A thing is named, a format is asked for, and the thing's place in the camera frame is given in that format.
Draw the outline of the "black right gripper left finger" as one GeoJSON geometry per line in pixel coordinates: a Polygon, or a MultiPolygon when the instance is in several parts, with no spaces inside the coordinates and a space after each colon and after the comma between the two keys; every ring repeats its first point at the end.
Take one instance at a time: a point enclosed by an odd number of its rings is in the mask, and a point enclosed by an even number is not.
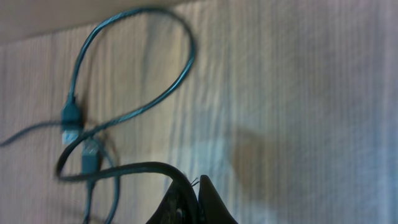
{"type": "Polygon", "coordinates": [[[185,199],[179,186],[173,181],[147,224],[183,224],[185,209],[185,199]]]}

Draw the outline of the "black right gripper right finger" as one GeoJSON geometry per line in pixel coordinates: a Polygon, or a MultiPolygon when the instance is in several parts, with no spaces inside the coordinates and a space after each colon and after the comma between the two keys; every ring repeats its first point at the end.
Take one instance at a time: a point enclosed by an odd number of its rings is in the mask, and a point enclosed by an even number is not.
{"type": "Polygon", "coordinates": [[[204,224],[238,224],[229,213],[220,195],[207,175],[200,176],[198,193],[200,223],[204,224]]]}

